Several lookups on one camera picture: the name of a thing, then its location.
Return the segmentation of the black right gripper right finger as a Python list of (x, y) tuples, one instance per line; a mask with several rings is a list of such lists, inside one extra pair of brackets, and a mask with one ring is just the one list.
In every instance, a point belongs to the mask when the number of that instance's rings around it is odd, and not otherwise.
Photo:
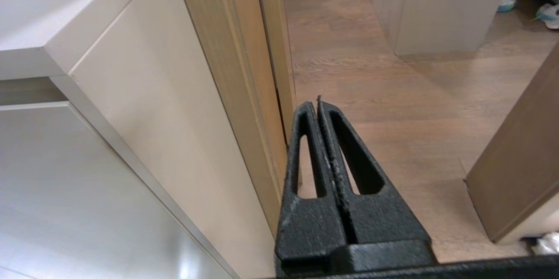
[(431, 237), (347, 116), (321, 97), (317, 109), (349, 243), (418, 241), (430, 246)]

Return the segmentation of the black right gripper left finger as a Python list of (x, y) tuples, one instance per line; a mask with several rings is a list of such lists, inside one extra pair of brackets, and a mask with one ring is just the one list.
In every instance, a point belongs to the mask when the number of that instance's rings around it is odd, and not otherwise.
[[(301, 138), (307, 138), (317, 197), (298, 195)], [(315, 108), (304, 102), (294, 113), (285, 185), (274, 249), (277, 276), (325, 276), (332, 253), (347, 238), (331, 182), (332, 171)]]

